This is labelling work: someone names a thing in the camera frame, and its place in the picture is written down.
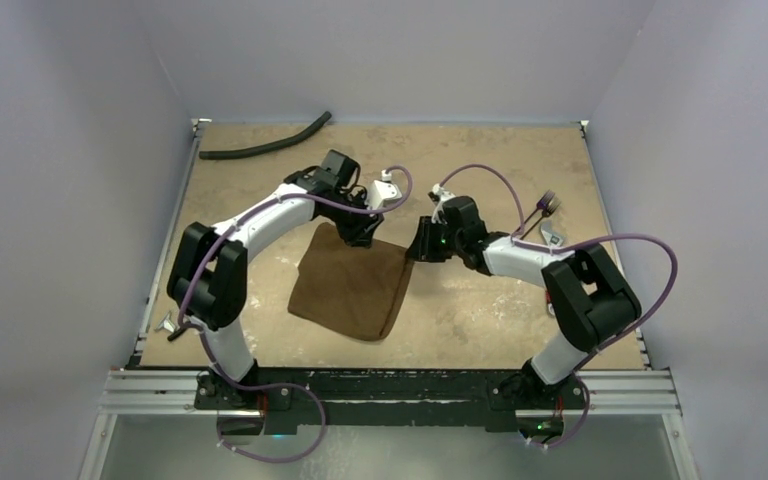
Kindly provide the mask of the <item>brown fabric napkin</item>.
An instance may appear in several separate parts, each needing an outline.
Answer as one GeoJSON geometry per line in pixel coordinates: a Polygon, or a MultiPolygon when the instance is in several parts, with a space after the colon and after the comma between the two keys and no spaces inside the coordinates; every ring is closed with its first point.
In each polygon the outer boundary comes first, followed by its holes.
{"type": "Polygon", "coordinates": [[[368,248],[350,247],[336,227],[322,223],[297,267],[287,311],[354,340],[382,341],[395,325],[413,266],[402,246],[375,240],[368,248]]]}

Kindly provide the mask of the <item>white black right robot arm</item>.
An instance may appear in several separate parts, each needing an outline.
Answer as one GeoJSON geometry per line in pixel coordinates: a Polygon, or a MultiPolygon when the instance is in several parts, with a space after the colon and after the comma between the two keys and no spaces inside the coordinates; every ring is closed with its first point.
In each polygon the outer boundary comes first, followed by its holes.
{"type": "Polygon", "coordinates": [[[429,197],[434,210],[420,217],[408,259],[442,263],[457,257],[467,269],[485,276],[542,288],[553,306],[558,334],[501,382],[499,391],[514,389],[533,406],[548,405],[589,355],[641,318],[640,301],[600,244],[555,253],[489,231],[469,196],[429,197]]]}

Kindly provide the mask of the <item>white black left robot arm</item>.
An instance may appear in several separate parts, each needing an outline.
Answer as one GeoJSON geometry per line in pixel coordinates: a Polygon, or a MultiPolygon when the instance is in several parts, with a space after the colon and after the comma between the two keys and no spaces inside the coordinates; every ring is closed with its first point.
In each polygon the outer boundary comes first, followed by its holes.
{"type": "Polygon", "coordinates": [[[317,218],[330,221],[348,246],[370,246],[388,206],[399,202],[402,192],[389,171],[367,187],[357,183],[360,172],[358,162],[331,150],[321,164],[290,174],[242,213],[184,229],[166,292],[178,307],[179,331],[199,335],[209,368],[221,379],[219,395],[232,408],[247,408],[258,395],[258,382],[250,376],[256,360],[241,327],[251,261],[317,218]]]}

